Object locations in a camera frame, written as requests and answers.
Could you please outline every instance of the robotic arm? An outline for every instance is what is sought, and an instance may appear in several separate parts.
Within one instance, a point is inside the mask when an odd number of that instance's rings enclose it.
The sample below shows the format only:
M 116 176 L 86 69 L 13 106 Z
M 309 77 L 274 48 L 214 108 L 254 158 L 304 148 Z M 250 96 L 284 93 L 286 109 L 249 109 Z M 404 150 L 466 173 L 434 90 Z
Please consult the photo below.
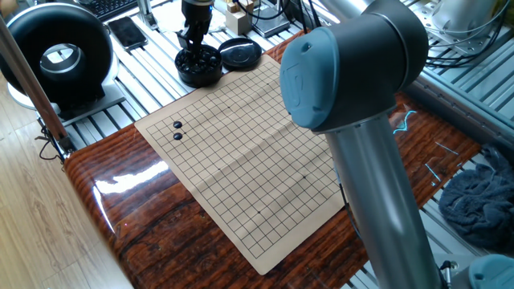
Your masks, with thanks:
M 214 0 L 183 0 L 182 13 L 186 17 L 186 28 L 177 33 L 180 46 L 198 55 L 203 35 L 209 31 Z
M 351 19 L 288 45 L 280 68 L 285 107 L 299 126 L 325 134 L 380 288 L 448 288 L 388 121 L 394 93 L 425 65 L 425 28 L 398 0 L 322 2 Z M 513 288 L 513 268 L 502 255 L 482 257 L 451 288 Z

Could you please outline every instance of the gray cloth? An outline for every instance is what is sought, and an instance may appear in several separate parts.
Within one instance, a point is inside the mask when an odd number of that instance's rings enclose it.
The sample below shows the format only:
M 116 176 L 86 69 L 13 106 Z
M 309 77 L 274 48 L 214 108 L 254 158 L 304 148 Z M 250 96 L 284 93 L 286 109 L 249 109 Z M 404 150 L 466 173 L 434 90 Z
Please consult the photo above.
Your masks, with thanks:
M 514 172 L 492 146 L 483 147 L 491 166 L 480 165 L 455 176 L 444 189 L 439 210 L 472 245 L 507 250 L 514 245 Z

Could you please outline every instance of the black bowl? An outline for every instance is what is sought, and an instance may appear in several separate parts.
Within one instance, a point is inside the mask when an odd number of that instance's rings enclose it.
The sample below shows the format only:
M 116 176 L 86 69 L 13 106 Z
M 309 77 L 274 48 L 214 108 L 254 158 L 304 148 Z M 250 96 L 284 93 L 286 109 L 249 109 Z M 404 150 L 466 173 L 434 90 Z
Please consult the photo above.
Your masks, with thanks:
M 180 79 L 193 88 L 211 85 L 222 77 L 222 56 L 208 45 L 201 46 L 199 55 L 182 49 L 175 58 L 175 66 Z

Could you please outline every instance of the black phone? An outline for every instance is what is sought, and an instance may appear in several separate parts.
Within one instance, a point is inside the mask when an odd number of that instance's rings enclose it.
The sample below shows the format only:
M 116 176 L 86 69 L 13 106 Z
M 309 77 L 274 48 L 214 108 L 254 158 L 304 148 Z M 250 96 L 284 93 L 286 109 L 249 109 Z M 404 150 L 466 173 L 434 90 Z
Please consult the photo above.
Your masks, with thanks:
M 142 47 L 148 43 L 148 39 L 136 26 L 136 23 L 129 17 L 114 20 L 108 24 L 112 35 L 118 40 L 121 46 L 129 51 L 136 47 Z

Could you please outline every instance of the wooden table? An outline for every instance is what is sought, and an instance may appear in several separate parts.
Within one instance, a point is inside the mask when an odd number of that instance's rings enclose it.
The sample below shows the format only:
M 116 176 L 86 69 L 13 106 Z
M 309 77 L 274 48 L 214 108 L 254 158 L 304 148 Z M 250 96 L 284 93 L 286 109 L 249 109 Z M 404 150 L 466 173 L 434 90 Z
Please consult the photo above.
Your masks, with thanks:
M 290 41 L 268 54 L 280 62 Z M 421 207 L 479 145 L 406 95 L 397 102 L 390 123 Z M 65 169 L 135 288 L 341 288 L 368 260 L 342 210 L 259 275 L 134 125 L 73 153 Z

